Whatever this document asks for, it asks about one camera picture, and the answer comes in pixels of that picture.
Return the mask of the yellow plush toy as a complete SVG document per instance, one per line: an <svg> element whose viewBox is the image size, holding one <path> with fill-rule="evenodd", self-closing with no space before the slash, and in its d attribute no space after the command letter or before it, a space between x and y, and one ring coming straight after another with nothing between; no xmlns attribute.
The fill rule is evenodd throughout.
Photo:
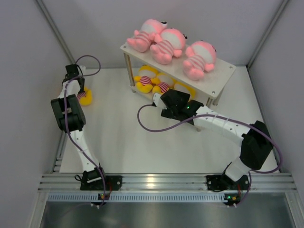
<svg viewBox="0 0 304 228"><path fill-rule="evenodd" d="M134 77L136 89L143 94L150 93L153 89L153 80L157 74L157 69L149 65L141 66L137 76Z"/></svg>
<svg viewBox="0 0 304 228"><path fill-rule="evenodd" d="M152 79L152 83L154 84L152 92L154 94L158 93L162 95L170 88L174 88L176 80L166 73L160 72L155 78Z"/></svg>
<svg viewBox="0 0 304 228"><path fill-rule="evenodd" d="M196 94L195 90L192 87L190 87L190 86L188 86L188 85L186 85L182 82L179 82L179 81L176 82L174 84L173 88L177 91L181 91L181 92L189 94L190 95L190 100L195 97L195 94Z"/></svg>

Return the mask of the yellow plush toy wall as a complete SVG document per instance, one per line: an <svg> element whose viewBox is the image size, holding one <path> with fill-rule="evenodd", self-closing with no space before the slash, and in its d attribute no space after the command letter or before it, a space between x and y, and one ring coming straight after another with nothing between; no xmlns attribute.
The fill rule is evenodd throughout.
<svg viewBox="0 0 304 228"><path fill-rule="evenodd" d="M92 90L84 87L84 91L77 95L77 99L81 106L88 106L93 101L93 93Z"/></svg>

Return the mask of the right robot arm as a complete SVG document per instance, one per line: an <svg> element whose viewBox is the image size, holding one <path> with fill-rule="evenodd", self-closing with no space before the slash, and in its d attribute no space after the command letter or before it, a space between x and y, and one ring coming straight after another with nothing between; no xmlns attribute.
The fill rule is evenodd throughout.
<svg viewBox="0 0 304 228"><path fill-rule="evenodd" d="M191 100L190 95L169 89L164 94L154 94L153 103L162 109L161 116L187 122L196 128L207 128L234 142L240 155L228 165L221 177L222 184L234 188L250 170L260 170L273 149L266 125L241 123L221 116L203 103Z"/></svg>

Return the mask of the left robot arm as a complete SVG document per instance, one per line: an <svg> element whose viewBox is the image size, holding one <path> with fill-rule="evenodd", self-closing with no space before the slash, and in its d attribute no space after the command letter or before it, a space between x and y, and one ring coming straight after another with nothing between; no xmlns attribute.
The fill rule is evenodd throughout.
<svg viewBox="0 0 304 228"><path fill-rule="evenodd" d="M85 79L80 66L67 65L62 91L50 103L59 129L67 134L76 147L83 169L81 181L84 184L91 183L97 190L102 190L107 185L107 178L100 162L90 152L84 134L86 118L78 100L79 95L84 91Z"/></svg>

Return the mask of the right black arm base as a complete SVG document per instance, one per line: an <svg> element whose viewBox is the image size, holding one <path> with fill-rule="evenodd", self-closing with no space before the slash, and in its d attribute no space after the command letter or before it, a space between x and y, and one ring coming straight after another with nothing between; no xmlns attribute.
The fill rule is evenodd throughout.
<svg viewBox="0 0 304 228"><path fill-rule="evenodd" d="M207 175L206 185L208 190L214 192L225 190L247 190L249 187L249 179L246 175L243 175L237 181L233 181L225 174Z"/></svg>

